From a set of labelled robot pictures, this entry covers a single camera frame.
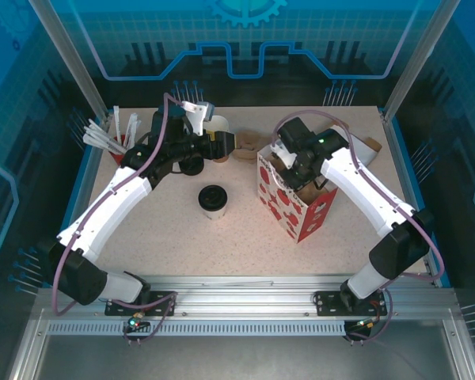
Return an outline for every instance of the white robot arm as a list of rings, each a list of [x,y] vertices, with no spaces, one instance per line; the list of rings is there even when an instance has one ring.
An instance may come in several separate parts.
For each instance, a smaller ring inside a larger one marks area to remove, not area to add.
[[[212,104],[206,102],[192,104],[186,101],[181,107],[170,108],[165,138],[158,154],[141,175],[115,191],[118,184],[136,173],[151,156],[153,146],[158,142],[158,136],[151,136],[162,123],[163,109],[154,114],[148,143],[134,146],[125,154],[122,165],[106,189],[78,220],[59,233],[57,241],[40,243],[40,252],[43,253],[41,267],[49,283],[54,280],[62,253],[70,246],[70,254],[63,263],[59,289],[82,305],[97,298],[137,302],[141,293],[149,291],[149,285],[138,276],[126,272],[107,273],[95,263],[117,226],[163,177],[171,173],[174,162],[179,162],[181,171],[188,173],[194,167],[202,170],[205,158],[222,158],[232,152],[233,134],[218,131],[209,135],[203,129],[203,121],[211,119],[213,108]],[[83,219],[88,220],[81,229]],[[74,235],[77,239],[70,243]]]
[[[367,216],[382,240],[371,250],[370,261],[342,285],[342,297],[348,306],[363,300],[396,279],[422,256],[428,244],[398,209],[412,217],[428,234],[433,218],[429,211],[415,211],[396,197],[359,159],[355,167],[348,141],[333,129],[315,135],[295,118],[279,130],[278,141],[272,148],[285,168],[279,175],[294,190],[298,190],[322,175],[340,188]],[[391,204],[373,188],[359,172],[365,174],[376,187],[390,198]]]

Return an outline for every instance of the red container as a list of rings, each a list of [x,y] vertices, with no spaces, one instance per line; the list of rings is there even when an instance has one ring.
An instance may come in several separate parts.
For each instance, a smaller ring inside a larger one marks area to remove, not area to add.
[[[125,135],[121,135],[121,142],[123,143],[123,141],[125,141]],[[118,164],[118,166],[120,166],[121,165],[121,160],[124,159],[124,154],[113,154],[111,152],[109,152],[109,154],[111,154],[114,161],[116,161],[116,164]]]

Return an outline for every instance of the cardboard box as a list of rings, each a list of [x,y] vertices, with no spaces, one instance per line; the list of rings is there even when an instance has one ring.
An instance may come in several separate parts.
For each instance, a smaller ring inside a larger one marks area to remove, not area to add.
[[[343,134],[339,127],[332,128]],[[368,165],[382,148],[370,138],[359,140],[353,136],[352,141],[357,156],[364,165]],[[336,197],[337,188],[329,182],[322,190],[317,190],[310,183],[294,192],[287,189],[288,186],[276,172],[283,168],[283,163],[273,158],[270,145],[260,150],[257,157],[259,199],[289,236],[299,243],[322,227]]]

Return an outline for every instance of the speckled tabletop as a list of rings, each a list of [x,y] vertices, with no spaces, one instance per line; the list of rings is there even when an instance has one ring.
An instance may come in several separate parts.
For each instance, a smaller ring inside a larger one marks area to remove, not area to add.
[[[283,116],[306,107],[217,108],[230,130],[271,133]],[[371,137],[382,150],[371,172],[402,197],[386,136],[376,107],[317,107],[345,120],[358,137]],[[149,131],[155,108],[120,109],[122,128],[132,112],[142,121],[138,137]],[[317,116],[302,118],[321,130],[329,124]],[[102,154],[92,200],[116,171],[109,154]],[[197,201],[201,188],[219,184],[229,196],[225,216],[211,221]],[[324,225],[295,244],[257,197],[257,168],[235,161],[206,161],[196,177],[167,176],[118,226],[97,264],[138,275],[277,276],[357,272],[366,262],[378,236],[348,197],[338,192]],[[424,272],[420,261],[412,268]]]

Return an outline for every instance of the gear logo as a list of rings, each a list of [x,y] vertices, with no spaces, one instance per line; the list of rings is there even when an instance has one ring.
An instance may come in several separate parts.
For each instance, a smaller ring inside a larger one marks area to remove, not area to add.
[[[213,10],[213,16],[220,16],[222,22],[230,21],[232,26],[250,24],[259,26],[261,22],[269,22],[271,15],[278,16],[279,8],[286,6],[286,0],[207,0]]]
[[[0,0],[0,24],[14,39],[19,39],[30,26],[28,2],[26,0]]]

